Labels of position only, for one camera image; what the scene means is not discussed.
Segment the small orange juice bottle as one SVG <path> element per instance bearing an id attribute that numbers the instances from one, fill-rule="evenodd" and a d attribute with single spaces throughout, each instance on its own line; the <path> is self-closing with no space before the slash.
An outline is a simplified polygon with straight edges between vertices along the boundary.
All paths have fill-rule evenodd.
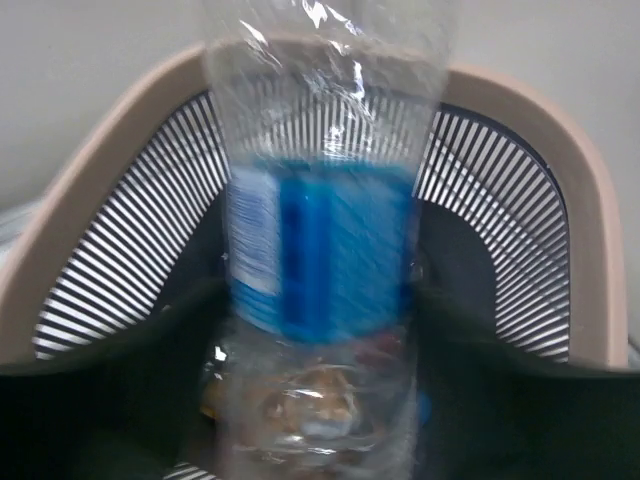
<path id="1" fill-rule="evenodd" d="M 200 412 L 217 421 L 224 405 L 227 353 L 218 345 L 208 353 L 203 368 Z"/>

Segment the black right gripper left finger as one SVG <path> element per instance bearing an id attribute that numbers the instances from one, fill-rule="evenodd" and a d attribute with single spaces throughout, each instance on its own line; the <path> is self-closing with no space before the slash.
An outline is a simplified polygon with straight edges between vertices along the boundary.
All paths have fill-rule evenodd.
<path id="1" fill-rule="evenodd" d="M 2 478 L 163 478 L 228 308 L 225 281 L 209 280 L 92 352 L 2 367 Z"/>

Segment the blue label bottle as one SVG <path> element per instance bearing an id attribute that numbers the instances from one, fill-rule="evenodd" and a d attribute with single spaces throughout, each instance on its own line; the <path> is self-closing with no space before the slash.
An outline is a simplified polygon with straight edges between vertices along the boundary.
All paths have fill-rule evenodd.
<path id="1" fill-rule="evenodd" d="M 229 479 L 407 479 L 415 183 L 452 1 L 205 1 L 230 177 Z"/>

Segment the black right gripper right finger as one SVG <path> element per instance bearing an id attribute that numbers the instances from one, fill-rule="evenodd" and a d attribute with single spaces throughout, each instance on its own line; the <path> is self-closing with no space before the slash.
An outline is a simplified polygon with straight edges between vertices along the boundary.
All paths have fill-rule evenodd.
<path id="1" fill-rule="evenodd" d="M 528 353 L 422 285 L 411 336 L 431 400 L 419 478 L 638 478 L 638 372 Z"/>

